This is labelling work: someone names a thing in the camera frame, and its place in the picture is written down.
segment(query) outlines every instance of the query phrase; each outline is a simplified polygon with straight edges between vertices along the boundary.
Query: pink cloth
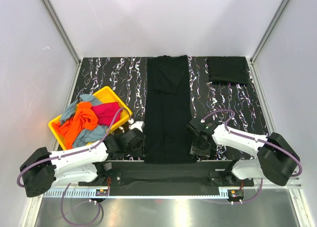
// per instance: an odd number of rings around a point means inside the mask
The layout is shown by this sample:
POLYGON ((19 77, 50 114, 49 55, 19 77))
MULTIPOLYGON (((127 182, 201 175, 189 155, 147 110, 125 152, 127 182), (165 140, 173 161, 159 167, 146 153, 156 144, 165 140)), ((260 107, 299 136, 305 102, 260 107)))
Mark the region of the pink cloth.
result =
MULTIPOLYGON (((91 110, 96 114, 98 118, 99 125, 109 126, 115 113, 120 109, 118 102, 105 103, 98 106, 93 106, 91 110)), ((115 122, 118 122, 121 118, 120 115, 117 115, 115 122)))

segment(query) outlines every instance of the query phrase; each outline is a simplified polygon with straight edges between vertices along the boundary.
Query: metal floor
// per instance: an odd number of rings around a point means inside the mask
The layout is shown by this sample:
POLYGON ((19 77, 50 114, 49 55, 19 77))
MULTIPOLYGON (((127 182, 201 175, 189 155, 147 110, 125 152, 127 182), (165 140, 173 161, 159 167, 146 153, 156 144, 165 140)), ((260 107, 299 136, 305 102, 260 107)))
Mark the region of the metal floor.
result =
MULTIPOLYGON (((245 190, 245 199, 255 190, 245 190)), ((83 199, 65 199, 64 212, 83 199)), ((286 189, 265 189, 251 203, 215 204, 208 200, 108 199, 102 202, 103 216, 92 226, 98 227, 299 227, 291 196, 286 189)), ((69 212, 76 224, 90 222, 97 207, 85 203, 69 212)), ((60 214, 59 198, 44 198, 36 221, 37 227, 69 226, 60 214)))

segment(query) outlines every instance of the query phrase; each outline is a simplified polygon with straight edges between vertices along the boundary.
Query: folded black pants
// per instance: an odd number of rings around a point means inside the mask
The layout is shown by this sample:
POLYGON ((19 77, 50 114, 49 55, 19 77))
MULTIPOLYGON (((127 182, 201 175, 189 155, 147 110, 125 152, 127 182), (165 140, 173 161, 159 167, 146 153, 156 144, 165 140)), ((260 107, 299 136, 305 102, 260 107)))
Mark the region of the folded black pants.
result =
POLYGON ((145 162, 189 163, 192 119, 187 56, 148 59, 145 106, 145 162))

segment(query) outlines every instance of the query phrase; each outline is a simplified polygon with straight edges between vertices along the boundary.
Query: orange cloth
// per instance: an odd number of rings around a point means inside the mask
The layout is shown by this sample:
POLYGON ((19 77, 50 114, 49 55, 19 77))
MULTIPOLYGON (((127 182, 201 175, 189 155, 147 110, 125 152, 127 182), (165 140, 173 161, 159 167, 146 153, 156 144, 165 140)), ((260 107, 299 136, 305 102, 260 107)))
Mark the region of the orange cloth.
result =
POLYGON ((66 149, 72 149, 76 137, 84 128, 94 130, 97 127, 98 118, 91 107, 90 102, 81 102, 77 106, 74 117, 71 117, 62 126, 60 122, 53 123, 54 130, 64 137, 66 149))

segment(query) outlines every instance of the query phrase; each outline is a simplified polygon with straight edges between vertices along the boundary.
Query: black cloth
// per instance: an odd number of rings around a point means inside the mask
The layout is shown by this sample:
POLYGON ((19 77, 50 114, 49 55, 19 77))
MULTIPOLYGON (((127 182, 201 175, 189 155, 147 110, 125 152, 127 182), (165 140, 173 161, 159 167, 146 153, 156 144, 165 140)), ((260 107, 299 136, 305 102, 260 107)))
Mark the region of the black cloth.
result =
POLYGON ((187 56, 149 58, 145 106, 145 162, 189 163, 192 119, 187 56))
POLYGON ((209 81, 213 83, 248 84, 245 57, 208 57, 209 81))

